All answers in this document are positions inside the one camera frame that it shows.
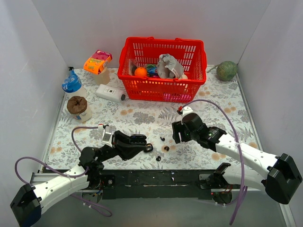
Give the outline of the taped black charging case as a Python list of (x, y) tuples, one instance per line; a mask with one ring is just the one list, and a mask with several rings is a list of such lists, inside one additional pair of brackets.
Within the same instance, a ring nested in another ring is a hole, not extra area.
[(146, 144), (144, 153), (149, 153), (153, 151), (153, 145), (151, 143)]

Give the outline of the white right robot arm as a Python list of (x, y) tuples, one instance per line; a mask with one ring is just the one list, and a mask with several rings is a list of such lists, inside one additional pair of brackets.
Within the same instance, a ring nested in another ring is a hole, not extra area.
[(288, 204), (302, 183), (303, 178), (294, 159), (283, 153), (269, 154), (235, 138), (217, 127), (208, 127), (196, 113), (185, 115), (181, 121), (172, 123), (176, 143), (196, 141), (201, 147), (224, 154), (238, 161), (240, 166), (223, 163), (202, 180), (204, 188), (225, 188), (241, 185), (265, 191), (281, 204)]

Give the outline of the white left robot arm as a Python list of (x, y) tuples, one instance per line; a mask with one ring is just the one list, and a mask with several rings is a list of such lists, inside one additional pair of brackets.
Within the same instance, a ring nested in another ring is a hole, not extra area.
[(21, 227), (31, 227), (49, 208), (81, 189), (96, 189), (105, 180), (101, 178), (104, 161), (119, 156), (123, 161), (140, 152), (150, 152), (153, 146), (145, 135), (127, 136), (120, 131), (105, 132), (104, 146), (85, 147), (79, 163), (72, 169), (40, 184), (25, 183), (20, 187), (10, 208)]

